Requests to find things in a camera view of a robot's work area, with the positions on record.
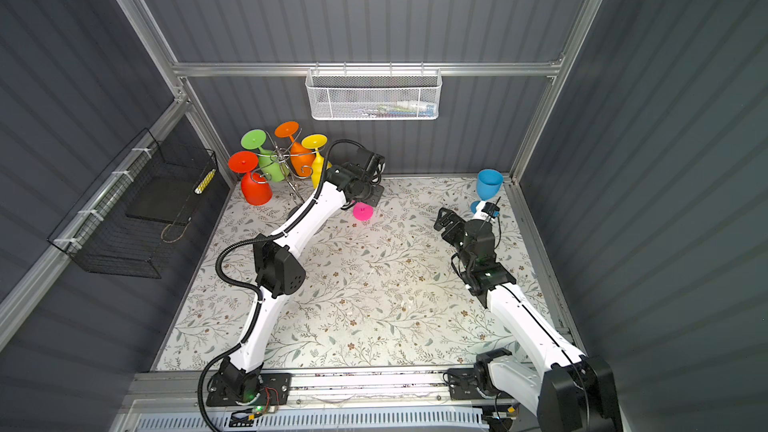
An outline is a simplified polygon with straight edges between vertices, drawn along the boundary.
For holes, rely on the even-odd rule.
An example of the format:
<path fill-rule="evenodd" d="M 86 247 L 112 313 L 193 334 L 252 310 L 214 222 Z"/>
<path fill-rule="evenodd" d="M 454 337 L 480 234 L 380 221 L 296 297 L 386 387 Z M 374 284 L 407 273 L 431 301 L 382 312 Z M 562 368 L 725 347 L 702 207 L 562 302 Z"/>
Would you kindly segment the pink wine glass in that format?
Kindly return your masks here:
<path fill-rule="evenodd" d="M 358 202 L 353 207 L 353 216 L 361 222 L 369 221 L 374 215 L 374 207 L 362 202 Z"/>

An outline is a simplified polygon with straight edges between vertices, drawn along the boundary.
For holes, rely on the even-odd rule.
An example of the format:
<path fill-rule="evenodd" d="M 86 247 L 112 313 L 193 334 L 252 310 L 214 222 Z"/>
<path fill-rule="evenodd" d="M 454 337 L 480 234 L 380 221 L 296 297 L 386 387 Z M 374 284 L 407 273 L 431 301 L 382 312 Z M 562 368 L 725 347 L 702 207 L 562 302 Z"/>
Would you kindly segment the blue wine glass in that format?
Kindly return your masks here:
<path fill-rule="evenodd" d="M 501 172 L 495 169 L 481 170 L 477 174 L 476 182 L 476 192 L 479 200 L 471 204 L 471 211 L 475 213 L 481 201 L 488 201 L 492 199 L 501 189 L 503 181 L 504 176 Z"/>

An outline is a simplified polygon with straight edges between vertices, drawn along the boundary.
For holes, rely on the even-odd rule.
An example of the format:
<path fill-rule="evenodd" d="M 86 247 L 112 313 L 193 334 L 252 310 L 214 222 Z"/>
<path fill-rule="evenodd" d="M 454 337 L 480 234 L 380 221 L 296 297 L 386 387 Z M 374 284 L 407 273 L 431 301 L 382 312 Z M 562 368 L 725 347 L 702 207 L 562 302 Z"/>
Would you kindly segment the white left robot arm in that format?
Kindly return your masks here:
<path fill-rule="evenodd" d="M 316 190 L 271 234 L 259 234 L 225 248 L 217 257 L 215 271 L 225 283 L 254 293 L 251 311 L 235 346 L 212 361 L 220 364 L 214 375 L 222 388 L 242 405 L 256 402 L 264 388 L 260 373 L 266 346 L 288 298 L 306 279 L 299 261 L 304 248 L 326 221 L 350 204 L 376 206 L 383 194 L 380 184 L 384 159 L 373 156 L 367 165 L 345 163 L 326 171 Z M 250 246 L 256 278 L 253 283 L 228 277 L 224 261 L 235 250 Z"/>

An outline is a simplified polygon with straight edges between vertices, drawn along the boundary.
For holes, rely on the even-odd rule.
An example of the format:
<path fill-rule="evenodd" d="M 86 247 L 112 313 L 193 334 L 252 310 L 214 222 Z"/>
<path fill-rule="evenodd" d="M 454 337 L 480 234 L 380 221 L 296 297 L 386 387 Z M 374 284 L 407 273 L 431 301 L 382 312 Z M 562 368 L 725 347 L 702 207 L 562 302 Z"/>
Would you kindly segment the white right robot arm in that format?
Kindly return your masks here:
<path fill-rule="evenodd" d="M 497 260 L 496 204 L 482 201 L 469 220 L 439 209 L 434 228 L 455 252 L 454 273 L 469 293 L 509 329 L 531 364 L 507 349 L 476 357 L 476 383 L 486 395 L 505 393 L 534 413 L 543 431 L 621 431 L 614 374 L 566 340 L 531 304 Z"/>

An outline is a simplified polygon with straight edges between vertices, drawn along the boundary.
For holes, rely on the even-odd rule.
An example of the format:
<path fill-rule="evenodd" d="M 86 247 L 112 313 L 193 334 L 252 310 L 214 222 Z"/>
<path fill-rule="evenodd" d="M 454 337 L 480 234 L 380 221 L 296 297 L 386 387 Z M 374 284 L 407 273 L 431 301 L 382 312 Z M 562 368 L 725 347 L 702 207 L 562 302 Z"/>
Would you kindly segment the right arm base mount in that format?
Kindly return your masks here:
<path fill-rule="evenodd" d="M 450 398 L 454 401 L 513 399 L 500 381 L 495 381 L 484 366 L 448 368 L 442 373 Z"/>

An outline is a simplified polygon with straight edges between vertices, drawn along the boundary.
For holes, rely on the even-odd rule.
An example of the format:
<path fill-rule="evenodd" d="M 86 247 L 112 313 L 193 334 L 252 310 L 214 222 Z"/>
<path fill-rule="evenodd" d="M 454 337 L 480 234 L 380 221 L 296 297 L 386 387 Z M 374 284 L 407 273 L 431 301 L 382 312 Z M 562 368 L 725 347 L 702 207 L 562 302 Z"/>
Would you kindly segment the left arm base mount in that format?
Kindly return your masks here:
<path fill-rule="evenodd" d="M 217 371 L 205 386 L 205 405 L 282 406 L 287 403 L 293 376 L 290 373 L 250 373 L 227 366 Z"/>

